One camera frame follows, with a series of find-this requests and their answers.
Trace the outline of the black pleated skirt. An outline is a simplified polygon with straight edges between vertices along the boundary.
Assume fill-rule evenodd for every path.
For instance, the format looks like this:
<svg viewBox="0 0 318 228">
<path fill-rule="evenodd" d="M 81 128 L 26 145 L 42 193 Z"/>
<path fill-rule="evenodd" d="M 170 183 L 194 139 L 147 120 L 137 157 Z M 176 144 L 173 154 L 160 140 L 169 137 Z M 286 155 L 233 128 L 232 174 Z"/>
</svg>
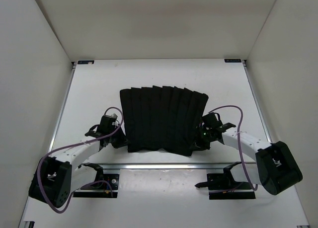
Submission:
<svg viewBox="0 0 318 228">
<path fill-rule="evenodd" d="M 187 88 L 152 86 L 120 90 L 128 152 L 191 156 L 210 148 L 199 130 L 209 97 Z"/>
</svg>

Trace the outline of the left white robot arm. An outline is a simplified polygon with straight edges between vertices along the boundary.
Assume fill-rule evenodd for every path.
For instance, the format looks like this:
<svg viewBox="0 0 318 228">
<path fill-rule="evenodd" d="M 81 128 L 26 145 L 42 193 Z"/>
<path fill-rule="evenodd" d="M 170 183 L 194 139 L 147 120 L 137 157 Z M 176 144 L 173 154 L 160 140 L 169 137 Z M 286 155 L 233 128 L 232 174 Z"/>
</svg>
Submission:
<svg viewBox="0 0 318 228">
<path fill-rule="evenodd" d="M 28 191 L 29 197 L 46 203 L 55 213 L 61 214 L 68 208 L 76 190 L 113 192 L 111 180 L 104 177 L 102 166 L 88 159 L 108 144 L 117 149 L 129 141 L 121 129 L 106 136 L 91 131 L 87 136 L 93 139 L 55 149 L 40 159 Z"/>
</svg>

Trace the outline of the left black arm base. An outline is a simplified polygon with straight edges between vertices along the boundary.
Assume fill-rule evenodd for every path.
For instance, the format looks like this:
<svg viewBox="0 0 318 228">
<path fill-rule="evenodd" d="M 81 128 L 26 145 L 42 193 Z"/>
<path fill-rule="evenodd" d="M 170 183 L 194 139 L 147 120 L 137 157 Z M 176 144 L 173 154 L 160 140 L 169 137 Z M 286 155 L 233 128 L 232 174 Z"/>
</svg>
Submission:
<svg viewBox="0 0 318 228">
<path fill-rule="evenodd" d="M 73 193 L 75 198 L 109 198 L 118 197 L 119 173 L 109 173 L 95 163 L 82 163 L 76 171 L 89 175 L 89 180 L 82 183 Z"/>
</svg>

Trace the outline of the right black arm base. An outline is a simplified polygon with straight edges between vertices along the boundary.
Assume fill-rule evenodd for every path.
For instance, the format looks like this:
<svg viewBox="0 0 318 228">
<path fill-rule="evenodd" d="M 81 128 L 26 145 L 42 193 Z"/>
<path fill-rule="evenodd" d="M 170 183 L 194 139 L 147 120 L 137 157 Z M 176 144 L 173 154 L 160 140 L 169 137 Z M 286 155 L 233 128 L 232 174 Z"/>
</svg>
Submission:
<svg viewBox="0 0 318 228">
<path fill-rule="evenodd" d="M 232 163 L 223 168 L 223 173 L 208 173 L 207 181 L 199 182 L 196 188 L 208 188 L 210 200 L 253 200 L 255 192 L 248 182 L 237 182 L 231 170 L 241 162 Z"/>
</svg>

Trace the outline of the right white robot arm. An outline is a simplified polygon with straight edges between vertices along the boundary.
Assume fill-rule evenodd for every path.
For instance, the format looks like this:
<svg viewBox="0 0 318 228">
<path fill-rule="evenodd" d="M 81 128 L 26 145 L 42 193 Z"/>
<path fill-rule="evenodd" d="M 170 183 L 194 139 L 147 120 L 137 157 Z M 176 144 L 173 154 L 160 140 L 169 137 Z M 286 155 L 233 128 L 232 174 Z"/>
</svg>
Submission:
<svg viewBox="0 0 318 228">
<path fill-rule="evenodd" d="M 238 188 L 242 183 L 261 185 L 271 195 L 282 191 L 303 180 L 303 175 L 290 152 L 282 141 L 270 143 L 238 131 L 236 126 L 226 123 L 203 133 L 209 142 L 221 144 L 238 150 L 240 157 L 246 155 L 255 163 L 234 162 L 223 168 L 220 177 L 195 185 L 196 188 L 225 185 L 222 192 Z"/>
</svg>

